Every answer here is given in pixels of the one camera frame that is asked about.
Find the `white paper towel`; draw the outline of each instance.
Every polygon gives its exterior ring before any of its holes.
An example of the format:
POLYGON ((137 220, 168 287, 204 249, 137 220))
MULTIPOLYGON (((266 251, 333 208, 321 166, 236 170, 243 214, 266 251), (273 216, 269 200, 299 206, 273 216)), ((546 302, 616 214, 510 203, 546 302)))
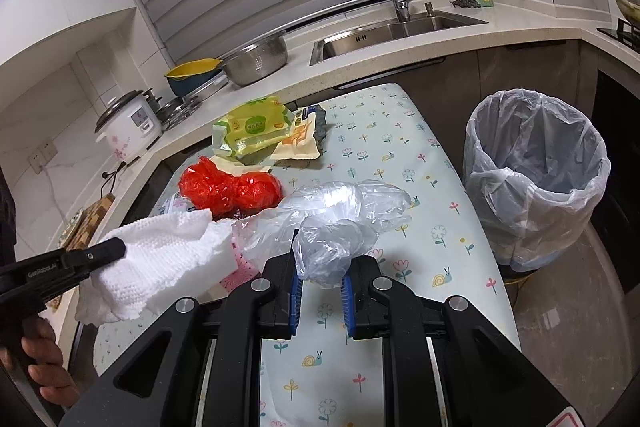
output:
POLYGON ((76 320, 97 326, 135 319, 147 308, 161 314, 180 297, 198 297, 238 269, 231 219, 210 210, 147 217, 108 232, 121 238, 124 258, 80 283, 76 320))

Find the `stainless steel sink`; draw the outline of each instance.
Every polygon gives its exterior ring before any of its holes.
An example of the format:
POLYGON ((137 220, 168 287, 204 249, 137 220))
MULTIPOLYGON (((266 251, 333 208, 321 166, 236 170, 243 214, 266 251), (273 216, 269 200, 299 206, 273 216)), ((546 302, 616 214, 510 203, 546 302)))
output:
POLYGON ((395 41, 414 35, 458 28, 459 26, 472 26, 475 24, 487 24, 485 21, 441 11, 434 11, 432 16, 418 14, 412 16, 409 22, 398 22, 396 19, 354 28, 346 32, 338 33, 316 42, 311 54, 310 66, 327 60, 328 58, 344 55, 352 51, 367 48, 382 42, 395 41))

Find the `wall socket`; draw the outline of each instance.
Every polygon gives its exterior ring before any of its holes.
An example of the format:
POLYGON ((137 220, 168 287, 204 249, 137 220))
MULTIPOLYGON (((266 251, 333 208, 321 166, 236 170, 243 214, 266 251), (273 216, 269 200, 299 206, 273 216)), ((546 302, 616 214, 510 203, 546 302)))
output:
POLYGON ((56 154, 58 154, 58 149, 53 145, 53 140, 47 138, 27 156, 27 161, 29 165, 31 165, 33 172, 40 174, 42 168, 49 163, 56 154))

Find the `floral tablecloth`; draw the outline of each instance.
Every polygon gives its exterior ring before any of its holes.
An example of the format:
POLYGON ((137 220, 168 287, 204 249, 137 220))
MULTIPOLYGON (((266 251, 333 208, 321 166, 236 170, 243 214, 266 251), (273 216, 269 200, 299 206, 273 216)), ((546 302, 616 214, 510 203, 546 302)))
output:
MULTIPOLYGON (((417 295, 438 301, 467 297, 519 346, 509 299, 476 213, 406 93, 386 84, 322 107, 328 132, 321 156, 279 162, 271 171, 284 193, 330 180, 369 178, 403 188, 413 200, 412 222, 381 235, 369 255, 383 273, 417 295)), ((98 372, 154 318, 144 314, 138 321, 107 325, 107 333, 101 327, 98 372)), ((263 341, 261 375, 264 427, 383 426, 382 344, 347 337, 339 289, 305 283, 298 334, 290 341, 263 341)))

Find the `trash can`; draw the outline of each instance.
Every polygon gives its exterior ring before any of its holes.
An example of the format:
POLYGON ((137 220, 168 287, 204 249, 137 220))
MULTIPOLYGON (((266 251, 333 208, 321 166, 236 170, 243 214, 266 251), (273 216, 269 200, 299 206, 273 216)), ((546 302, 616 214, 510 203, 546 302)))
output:
POLYGON ((535 91, 496 92, 466 124, 466 193, 496 261, 516 272, 551 263, 578 239, 610 168, 591 121, 535 91))

